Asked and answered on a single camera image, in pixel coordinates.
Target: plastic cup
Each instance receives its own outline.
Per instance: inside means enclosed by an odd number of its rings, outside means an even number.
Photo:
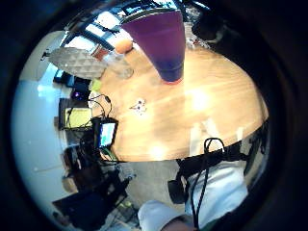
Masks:
[[[121,22],[121,27],[143,50],[165,83],[182,80],[186,44],[180,11],[160,8],[134,13]]]

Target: screen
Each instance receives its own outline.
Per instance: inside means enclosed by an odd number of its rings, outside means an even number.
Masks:
[[[100,128],[100,141],[99,146],[105,147],[111,145],[113,142],[115,123],[103,123]]]

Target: black cable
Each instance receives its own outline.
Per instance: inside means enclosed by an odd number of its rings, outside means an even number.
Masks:
[[[99,94],[99,95],[97,95],[97,96],[95,96],[95,97],[93,97],[93,98],[90,98],[89,101],[92,101],[93,99],[98,98],[98,97],[100,97],[100,96],[104,96],[106,102],[110,104],[110,110],[109,110],[108,113],[107,113],[107,117],[109,117],[109,114],[110,114],[110,112],[111,112],[112,109],[113,109],[113,104],[112,104],[112,100],[110,99],[110,97],[109,97],[108,95],[101,93],[101,94]]]
[[[209,138],[209,139],[206,139],[204,141],[204,158],[202,160],[202,165],[201,165],[200,171],[198,172],[198,175],[196,176],[196,178],[193,182],[192,192],[191,192],[192,218],[193,218],[194,227],[197,229],[197,231],[200,230],[198,217],[199,217],[199,212],[200,212],[200,208],[201,208],[201,204],[202,204],[202,200],[203,200],[203,197],[204,197],[204,193],[205,193],[205,189],[206,189],[206,185],[207,185],[207,181],[208,181],[208,176],[209,176],[209,164],[208,164],[207,154],[209,153],[209,148],[210,148],[212,141],[220,141],[220,143],[222,144],[222,151],[225,150],[224,143],[220,138]],[[196,184],[199,180],[199,177],[200,177],[201,172],[203,171],[204,167],[206,168],[205,169],[204,182],[203,182],[203,186],[202,186],[201,195],[199,197],[197,209],[195,210],[194,204],[193,204],[193,192],[194,192],[194,188],[195,188],[195,186],[196,186]]]
[[[192,205],[192,218],[193,218],[193,223],[194,223],[194,227],[199,230],[199,223],[198,223],[198,217],[196,215],[196,211],[195,211],[195,208],[194,208],[194,203],[193,203],[193,192],[194,192],[194,188],[199,180],[199,177],[201,175],[201,172],[203,171],[204,169],[204,164],[206,162],[206,158],[207,158],[207,154],[208,154],[208,148],[209,146],[211,145],[211,142],[212,140],[210,140],[209,144],[206,146],[206,148],[204,148],[204,158],[202,159],[202,164],[201,164],[201,168],[200,168],[200,171],[198,172],[194,182],[193,182],[193,185],[192,185],[192,192],[191,192],[191,205]]]

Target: white wall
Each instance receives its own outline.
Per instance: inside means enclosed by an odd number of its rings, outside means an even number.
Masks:
[[[49,62],[48,58],[45,58],[43,61],[40,60],[42,54],[46,49],[52,52],[54,49],[58,48],[64,39],[64,35],[65,31],[56,31],[42,38],[24,65],[20,74],[20,80],[38,81],[43,76],[49,66]]]
[[[50,219],[55,211],[51,202],[69,195],[62,185],[64,166],[60,156],[66,144],[54,126],[59,98],[67,97],[67,89],[52,83],[56,70],[50,64],[39,81],[21,80],[12,113],[17,168],[30,195]]]

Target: wooden table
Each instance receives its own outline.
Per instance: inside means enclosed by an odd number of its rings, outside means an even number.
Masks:
[[[187,50],[184,79],[174,86],[161,81],[141,51],[132,50],[126,60],[134,68],[131,78],[119,79],[109,69],[101,78],[101,92],[113,103],[111,117],[119,121],[113,151],[120,161],[198,155],[206,138],[219,136],[230,145],[253,133],[268,117],[247,74],[212,51]],[[130,109],[138,98],[146,101],[144,115]],[[109,105],[102,103],[108,111]]]

